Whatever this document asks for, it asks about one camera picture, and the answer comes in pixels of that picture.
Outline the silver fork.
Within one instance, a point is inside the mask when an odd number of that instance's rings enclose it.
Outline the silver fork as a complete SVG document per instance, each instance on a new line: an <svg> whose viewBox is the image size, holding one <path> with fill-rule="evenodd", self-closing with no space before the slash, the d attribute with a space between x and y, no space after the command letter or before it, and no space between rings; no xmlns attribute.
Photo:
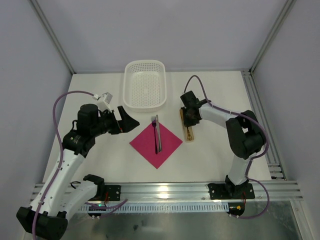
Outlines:
<svg viewBox="0 0 320 240"><path fill-rule="evenodd" d="M158 154L158 145L157 145L157 134L156 134L156 118L154 116L151 117L151 125L153 127L155 154L157 155Z"/></svg>

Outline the gold spoon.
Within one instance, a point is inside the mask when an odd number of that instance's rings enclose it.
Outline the gold spoon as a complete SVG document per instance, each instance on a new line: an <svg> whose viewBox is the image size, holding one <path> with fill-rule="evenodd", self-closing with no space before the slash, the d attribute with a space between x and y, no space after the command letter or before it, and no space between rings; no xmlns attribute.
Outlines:
<svg viewBox="0 0 320 240"><path fill-rule="evenodd" d="M185 140L187 142L192 142L195 139L192 127L185 128Z"/></svg>

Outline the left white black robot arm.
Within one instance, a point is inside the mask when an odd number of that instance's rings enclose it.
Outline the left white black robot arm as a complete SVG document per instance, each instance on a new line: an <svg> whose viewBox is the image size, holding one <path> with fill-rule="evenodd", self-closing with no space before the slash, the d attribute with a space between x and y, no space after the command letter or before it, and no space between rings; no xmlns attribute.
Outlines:
<svg viewBox="0 0 320 240"><path fill-rule="evenodd" d="M90 199L103 196L105 180L92 174L86 175L69 196L65 196L65 192L98 136L128 133L139 126L122 106L117 109L120 120L116 119L114 111L100 111L95 104L80 107L74 121L76 128L64 136L59 158L47 182L30 206L20 207L16 214L24 230L33 237L61 239L78 209Z"/></svg>

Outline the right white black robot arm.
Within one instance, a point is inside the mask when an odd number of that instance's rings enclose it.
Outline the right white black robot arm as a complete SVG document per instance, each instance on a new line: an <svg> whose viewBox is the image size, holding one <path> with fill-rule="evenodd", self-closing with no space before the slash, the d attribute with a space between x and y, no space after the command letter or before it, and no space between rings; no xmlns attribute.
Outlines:
<svg viewBox="0 0 320 240"><path fill-rule="evenodd" d="M266 135L258 126L255 114L251 110L230 113L217 106L211 106L207 100L199 100L192 91L180 97L182 123L186 128L200 123L200 120L213 122L227 131L228 141L234 153L231 169L224 183L208 184L212 200L254 199L252 184L248 173L252 158L256 157L267 143Z"/></svg>

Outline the magenta paper napkin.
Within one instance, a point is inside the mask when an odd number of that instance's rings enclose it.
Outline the magenta paper napkin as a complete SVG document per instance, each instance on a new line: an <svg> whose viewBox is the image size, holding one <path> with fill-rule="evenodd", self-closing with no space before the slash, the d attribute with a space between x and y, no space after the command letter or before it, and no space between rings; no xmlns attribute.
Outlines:
<svg viewBox="0 0 320 240"><path fill-rule="evenodd" d="M162 151L158 154L155 151L154 128L152 124L148 125L130 142L130 145L156 169L183 143L181 139L161 123L159 124L159 129Z"/></svg>

